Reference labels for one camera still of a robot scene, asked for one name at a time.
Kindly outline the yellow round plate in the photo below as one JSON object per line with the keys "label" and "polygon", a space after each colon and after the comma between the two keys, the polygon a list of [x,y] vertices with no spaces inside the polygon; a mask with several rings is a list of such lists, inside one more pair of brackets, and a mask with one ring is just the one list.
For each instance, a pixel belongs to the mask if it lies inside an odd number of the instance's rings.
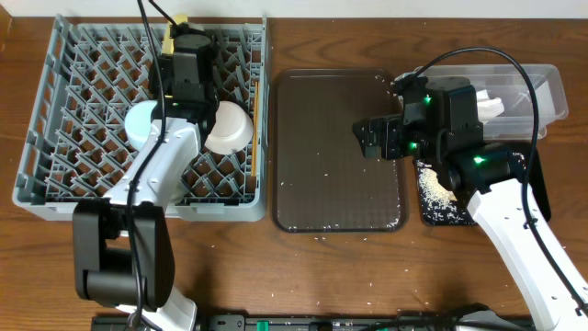
{"label": "yellow round plate", "polygon": [[173,21],[168,23],[162,43],[162,55],[172,55],[174,53],[174,40],[176,37],[187,34],[189,24],[187,14],[177,14],[173,16]]}

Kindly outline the light blue bowl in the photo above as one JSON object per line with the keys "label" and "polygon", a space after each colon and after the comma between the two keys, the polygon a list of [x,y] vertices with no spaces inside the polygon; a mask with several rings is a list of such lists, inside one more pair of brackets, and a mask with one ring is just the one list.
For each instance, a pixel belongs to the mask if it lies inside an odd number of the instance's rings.
{"label": "light blue bowl", "polygon": [[136,151],[140,151],[147,142],[156,105],[155,100],[142,101],[132,106],[125,116],[124,130],[130,146]]}

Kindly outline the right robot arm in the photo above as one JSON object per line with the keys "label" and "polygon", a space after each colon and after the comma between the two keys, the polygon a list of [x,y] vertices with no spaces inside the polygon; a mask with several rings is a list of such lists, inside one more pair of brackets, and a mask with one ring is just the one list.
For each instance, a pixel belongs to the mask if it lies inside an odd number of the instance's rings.
{"label": "right robot arm", "polygon": [[403,111],[353,124],[362,153],[411,156],[436,173],[490,238],[538,330],[584,330],[587,282],[548,226],[530,185],[530,155],[487,143],[486,122],[503,102],[466,77],[405,77],[394,84]]}

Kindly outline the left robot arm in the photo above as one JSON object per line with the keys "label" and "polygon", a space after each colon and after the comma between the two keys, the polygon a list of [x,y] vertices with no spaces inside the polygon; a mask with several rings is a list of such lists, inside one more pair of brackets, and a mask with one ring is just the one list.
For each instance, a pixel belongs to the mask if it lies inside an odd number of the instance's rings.
{"label": "left robot arm", "polygon": [[197,320],[196,304],[174,286],[165,211],[216,122],[217,45],[186,22],[173,23],[169,38],[172,53],[155,56],[150,71],[156,101],[145,145],[113,188],[73,211],[76,292],[129,313],[130,330],[192,330]]}

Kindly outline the white pink bowl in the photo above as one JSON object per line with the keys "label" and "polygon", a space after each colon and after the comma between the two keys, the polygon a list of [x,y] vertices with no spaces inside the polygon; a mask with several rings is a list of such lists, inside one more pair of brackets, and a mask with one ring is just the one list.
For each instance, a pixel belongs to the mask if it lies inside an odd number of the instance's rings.
{"label": "white pink bowl", "polygon": [[253,133],[254,125],[248,114],[236,103],[221,101],[204,146],[215,154],[234,154],[248,145]]}

